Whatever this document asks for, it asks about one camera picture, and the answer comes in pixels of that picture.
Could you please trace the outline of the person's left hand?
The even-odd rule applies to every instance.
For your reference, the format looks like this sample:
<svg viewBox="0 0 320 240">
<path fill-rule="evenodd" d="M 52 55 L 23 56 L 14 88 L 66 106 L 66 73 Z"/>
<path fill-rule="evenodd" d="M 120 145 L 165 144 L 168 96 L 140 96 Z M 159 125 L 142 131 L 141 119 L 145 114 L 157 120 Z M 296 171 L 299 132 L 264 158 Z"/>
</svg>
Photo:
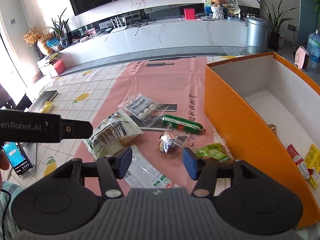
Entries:
<svg viewBox="0 0 320 240">
<path fill-rule="evenodd" d="M 0 169 L 1 171 L 7 171 L 10 167 L 10 163 L 7 159 L 7 156 L 5 155 L 4 151 L 0 150 Z M 3 184 L 3 176 L 2 173 L 0 173 L 0 189 L 2 189 Z"/>
</svg>

